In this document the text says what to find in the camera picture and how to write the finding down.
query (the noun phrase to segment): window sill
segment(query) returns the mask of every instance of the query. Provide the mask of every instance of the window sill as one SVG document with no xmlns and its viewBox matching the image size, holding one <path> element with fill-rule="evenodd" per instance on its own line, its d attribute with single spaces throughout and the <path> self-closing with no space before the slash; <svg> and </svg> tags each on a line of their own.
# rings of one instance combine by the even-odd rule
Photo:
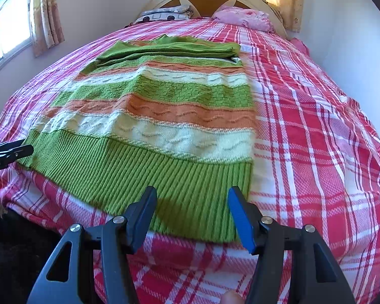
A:
<svg viewBox="0 0 380 304">
<path fill-rule="evenodd" d="M 13 50 L 9 51 L 2 59 L 0 59 L 0 70 L 15 56 L 17 56 L 20 52 L 22 52 L 25 48 L 32 45 L 31 38 L 25 40 L 16 46 Z"/>
</svg>

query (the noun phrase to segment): bed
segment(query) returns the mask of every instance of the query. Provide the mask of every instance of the bed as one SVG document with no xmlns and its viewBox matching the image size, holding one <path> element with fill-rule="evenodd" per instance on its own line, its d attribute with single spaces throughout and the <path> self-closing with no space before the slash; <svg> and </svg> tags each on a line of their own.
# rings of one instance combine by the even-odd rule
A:
<svg viewBox="0 0 380 304">
<path fill-rule="evenodd" d="M 238 42 L 256 108 L 248 201 L 281 224 L 313 224 L 357 302 L 369 303 L 380 291 L 380 139 L 371 122 L 356 101 L 286 40 L 281 21 L 262 0 L 152 0 L 144 10 L 180 3 L 204 17 L 222 4 L 260 9 L 270 15 L 277 33 L 209 18 L 121 29 L 63 57 L 14 93 L 0 118 L 0 143 L 25 138 L 60 90 L 116 40 L 168 34 Z M 61 234 L 75 222 L 95 226 L 112 217 L 17 163 L 0 171 L 0 188 L 4 206 Z M 205 243 L 155 232 L 130 258 L 141 303 L 218 303 L 229 289 L 245 297 L 255 265 L 256 257 L 236 242 Z M 280 303 L 287 302 L 290 272 L 287 252 Z M 95 282 L 104 298 L 99 255 Z"/>
</svg>

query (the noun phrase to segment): orange stripe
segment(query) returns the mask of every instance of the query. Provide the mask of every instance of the orange stripe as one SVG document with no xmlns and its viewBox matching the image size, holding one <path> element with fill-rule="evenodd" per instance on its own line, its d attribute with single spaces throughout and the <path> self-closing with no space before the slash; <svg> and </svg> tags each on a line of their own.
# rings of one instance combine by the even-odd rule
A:
<svg viewBox="0 0 380 304">
<path fill-rule="evenodd" d="M 111 114 L 121 109 L 159 121 L 192 123 L 206 128 L 234 129 L 255 126 L 255 114 L 252 109 L 211 109 L 195 103 L 166 104 L 132 93 L 114 100 L 71 100 L 63 107 L 46 109 L 44 115 L 53 118 L 62 110 L 87 114 Z"/>
<path fill-rule="evenodd" d="M 160 68 L 163 70 L 169 70 L 169 71 L 183 71 L 183 72 L 194 72 L 194 73 L 206 73 L 206 74 L 211 74 L 211 73 L 221 73 L 225 75 L 232 75 L 236 73 L 241 73 L 242 70 L 239 66 L 237 67 L 225 67 L 225 68 L 219 68 L 215 66 L 193 66 L 193 65 L 187 65 L 187 64 L 179 64 L 179 63 L 163 63 L 163 62 L 157 62 L 157 61 L 146 61 L 138 66 L 134 67 L 121 67 L 121 68 L 116 68 L 114 70 L 107 70 L 103 72 L 98 72 L 98 73 L 91 73 L 89 75 L 85 75 L 83 73 L 79 73 L 74 80 L 79 81 L 79 80 L 84 80 L 87 78 L 92 78 L 92 77 L 102 77 L 105 75 L 113 75 L 113 74 L 122 74 L 122 73 L 127 73 L 127 72 L 133 72 L 138 70 L 138 68 L 142 66 L 149 66 L 149 67 L 155 67 L 155 68 Z"/>
</svg>

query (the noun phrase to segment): striped sweater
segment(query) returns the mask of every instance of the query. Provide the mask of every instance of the striped sweater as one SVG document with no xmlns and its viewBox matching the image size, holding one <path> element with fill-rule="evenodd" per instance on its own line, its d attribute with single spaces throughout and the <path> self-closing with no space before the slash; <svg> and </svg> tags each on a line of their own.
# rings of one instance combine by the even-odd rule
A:
<svg viewBox="0 0 380 304">
<path fill-rule="evenodd" d="M 152 185 L 152 230 L 233 241 L 226 196 L 249 191 L 254 138 L 239 50 L 193 37 L 118 41 L 39 117 L 21 164 L 110 214 Z"/>
</svg>

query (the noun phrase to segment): window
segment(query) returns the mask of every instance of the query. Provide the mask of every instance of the window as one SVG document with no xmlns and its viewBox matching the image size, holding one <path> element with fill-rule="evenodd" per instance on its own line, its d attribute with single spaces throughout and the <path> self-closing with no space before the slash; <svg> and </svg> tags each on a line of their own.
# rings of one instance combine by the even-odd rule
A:
<svg viewBox="0 0 380 304">
<path fill-rule="evenodd" d="M 9 0 L 0 10 L 0 61 L 31 40 L 29 0 Z"/>
</svg>

